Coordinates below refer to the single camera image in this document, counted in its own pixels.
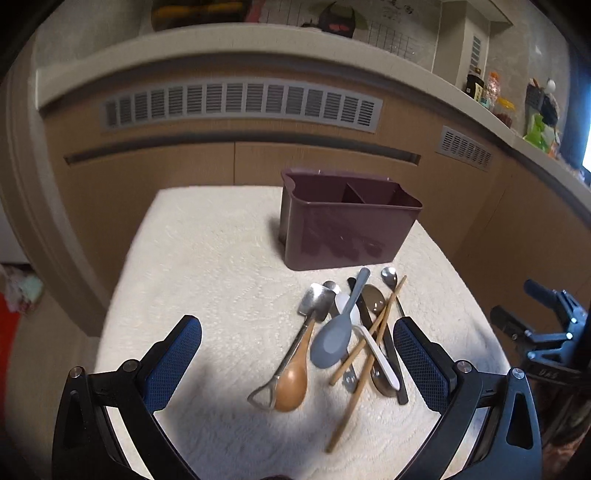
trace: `white spoon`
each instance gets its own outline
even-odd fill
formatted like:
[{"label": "white spoon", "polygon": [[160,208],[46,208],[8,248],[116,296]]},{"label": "white spoon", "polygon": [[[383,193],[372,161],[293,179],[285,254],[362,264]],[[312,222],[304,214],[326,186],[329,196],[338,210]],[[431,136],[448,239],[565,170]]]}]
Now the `white spoon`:
[{"label": "white spoon", "polygon": [[[336,307],[339,312],[341,312],[345,308],[345,305],[348,300],[349,300],[349,296],[346,293],[339,293],[335,297],[335,304],[336,304]],[[399,390],[400,389],[400,382],[398,380],[398,377],[394,373],[394,370],[392,370],[392,367],[388,363],[388,360],[386,359],[385,355],[382,353],[382,351],[378,347],[378,344],[375,343],[374,338],[369,334],[367,328],[365,328],[363,326],[363,324],[361,323],[361,319],[359,318],[359,310],[357,309],[357,305],[355,306],[355,308],[353,310],[351,310],[350,316],[351,316],[351,325],[353,326],[353,328],[355,330],[357,330],[359,333],[361,333],[361,335],[363,335],[363,338],[365,339],[365,341],[369,345],[369,348],[371,349],[372,353],[374,354],[375,359],[378,361],[379,366],[382,367],[384,375],[386,376],[386,380],[388,380],[388,383],[392,386],[392,388]]]}]

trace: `blue curtain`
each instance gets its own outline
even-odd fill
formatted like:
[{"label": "blue curtain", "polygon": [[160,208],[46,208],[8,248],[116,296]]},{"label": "blue curtain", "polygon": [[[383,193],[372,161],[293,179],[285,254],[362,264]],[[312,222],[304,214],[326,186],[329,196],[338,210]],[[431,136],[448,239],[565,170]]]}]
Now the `blue curtain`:
[{"label": "blue curtain", "polygon": [[581,168],[591,125],[591,67],[573,46],[570,53],[569,110],[560,146],[563,158]]}]

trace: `white spoon handle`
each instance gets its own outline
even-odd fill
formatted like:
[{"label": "white spoon handle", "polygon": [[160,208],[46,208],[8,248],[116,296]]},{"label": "white spoon handle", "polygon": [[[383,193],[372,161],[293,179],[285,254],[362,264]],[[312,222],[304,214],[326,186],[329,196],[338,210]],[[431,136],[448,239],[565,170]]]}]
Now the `white spoon handle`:
[{"label": "white spoon handle", "polygon": [[378,344],[375,343],[374,338],[369,334],[367,328],[365,328],[362,325],[353,325],[353,328],[358,330],[361,333],[361,335],[363,335],[363,338],[365,338],[365,341],[367,342],[369,348],[374,354],[375,359],[378,361],[379,366],[382,367],[382,372],[384,372],[384,375],[386,375],[386,380],[388,380],[388,383],[392,386],[393,389],[400,390],[400,382],[398,380],[398,377],[396,376],[394,370],[392,370],[392,367],[388,363],[388,360],[378,347]]}]

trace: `textured blue pad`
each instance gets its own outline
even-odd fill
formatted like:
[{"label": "textured blue pad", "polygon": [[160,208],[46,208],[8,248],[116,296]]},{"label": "textured blue pad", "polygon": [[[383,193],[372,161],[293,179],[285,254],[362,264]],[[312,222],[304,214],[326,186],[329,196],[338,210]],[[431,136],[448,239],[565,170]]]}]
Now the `textured blue pad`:
[{"label": "textured blue pad", "polygon": [[449,405],[449,384],[421,343],[401,320],[394,325],[394,345],[429,410],[441,415]]},{"label": "textured blue pad", "polygon": [[201,345],[201,335],[201,323],[196,318],[191,319],[146,379],[144,403],[150,413],[168,404]]}]

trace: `white countertop edge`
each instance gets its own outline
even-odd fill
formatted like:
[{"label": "white countertop edge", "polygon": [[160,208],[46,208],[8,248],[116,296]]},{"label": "white countertop edge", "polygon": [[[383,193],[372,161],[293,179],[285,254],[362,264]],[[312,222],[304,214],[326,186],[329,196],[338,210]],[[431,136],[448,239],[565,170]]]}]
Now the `white countertop edge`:
[{"label": "white countertop edge", "polygon": [[450,105],[555,177],[591,212],[591,191],[542,151],[451,83],[380,48],[312,29],[269,24],[213,24],[144,35],[78,61],[39,68],[35,102],[41,109],[87,83],[155,61],[215,53],[281,54],[324,60],[381,75]]}]

